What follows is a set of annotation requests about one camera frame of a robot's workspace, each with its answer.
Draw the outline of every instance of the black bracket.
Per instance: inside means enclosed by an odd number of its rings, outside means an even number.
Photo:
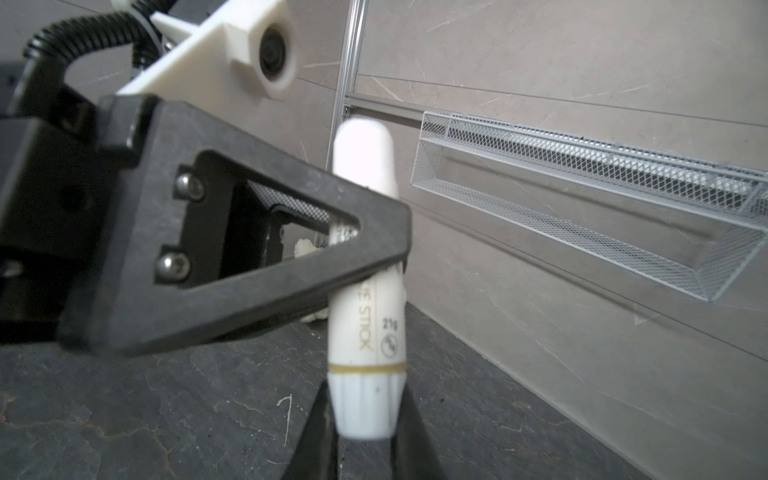
[[[112,115],[120,114],[119,101],[130,104],[131,98],[115,98]],[[133,102],[127,111],[136,114]],[[181,198],[174,190],[185,172],[202,183],[202,200]],[[359,233],[307,257],[258,268],[254,262],[261,257],[248,251],[263,247],[249,241],[258,235],[249,228],[228,230],[235,192],[246,185],[355,223]],[[247,226],[249,215],[257,228],[270,222],[270,215],[246,210],[235,223]],[[58,338],[74,348],[134,355],[203,343],[254,325],[278,326],[322,307],[341,286],[405,261],[410,247],[405,204],[188,104],[161,102],[151,115],[141,159],[118,174],[94,259],[70,292]],[[189,275],[174,284],[155,273],[169,251],[183,253],[190,264]]]

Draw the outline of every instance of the white glue stick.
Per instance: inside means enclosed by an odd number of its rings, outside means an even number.
[[[392,137],[374,120],[341,124],[333,142],[333,173],[398,198]],[[329,243],[357,230],[331,220]],[[347,439],[395,434],[406,384],[406,298],[402,264],[379,271],[329,298],[328,385],[336,430]]]

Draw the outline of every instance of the dark stone surface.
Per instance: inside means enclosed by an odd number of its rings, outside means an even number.
[[[451,478],[645,478],[410,305],[407,323],[409,385]],[[322,323],[128,360],[2,347],[0,478],[279,478],[325,351]],[[339,463],[389,478],[389,444],[342,441]]]

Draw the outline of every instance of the wire mesh shelf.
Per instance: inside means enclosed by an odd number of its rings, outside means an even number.
[[[444,150],[534,171],[729,225],[690,266],[439,178]],[[714,301],[766,241],[768,174],[462,114],[425,112],[414,187],[457,201],[701,300]]]

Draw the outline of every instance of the marble wall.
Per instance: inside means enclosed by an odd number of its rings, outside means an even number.
[[[766,18],[762,2],[714,0],[372,3],[356,91],[768,170]],[[418,130],[388,126],[415,214],[409,301],[655,478],[768,475],[757,426],[768,422],[766,251],[716,304],[643,283],[446,210],[409,185]],[[717,235],[711,223],[631,202],[607,212],[588,190],[454,162],[444,173],[454,181],[684,263]]]

